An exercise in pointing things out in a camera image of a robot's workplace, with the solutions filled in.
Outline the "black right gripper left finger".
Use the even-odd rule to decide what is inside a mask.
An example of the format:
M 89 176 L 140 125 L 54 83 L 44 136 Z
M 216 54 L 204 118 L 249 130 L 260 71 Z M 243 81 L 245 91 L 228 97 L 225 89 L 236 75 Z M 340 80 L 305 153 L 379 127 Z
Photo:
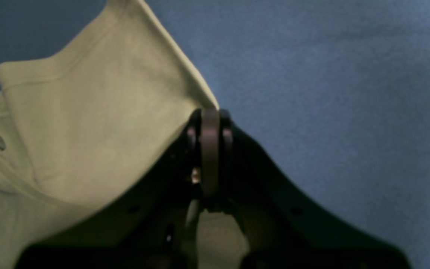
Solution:
M 27 247 L 17 269 L 187 269 L 181 239 L 199 160 L 196 109 L 176 141 L 116 201 L 58 235 Z

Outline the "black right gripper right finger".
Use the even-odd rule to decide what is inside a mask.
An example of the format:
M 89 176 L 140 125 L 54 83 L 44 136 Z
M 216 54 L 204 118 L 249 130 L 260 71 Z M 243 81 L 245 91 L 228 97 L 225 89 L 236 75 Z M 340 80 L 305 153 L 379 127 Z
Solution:
M 249 252 L 241 269 L 409 269 L 405 255 L 340 220 L 278 169 L 226 110 L 203 109 L 201 190 L 210 210 L 228 209 Z

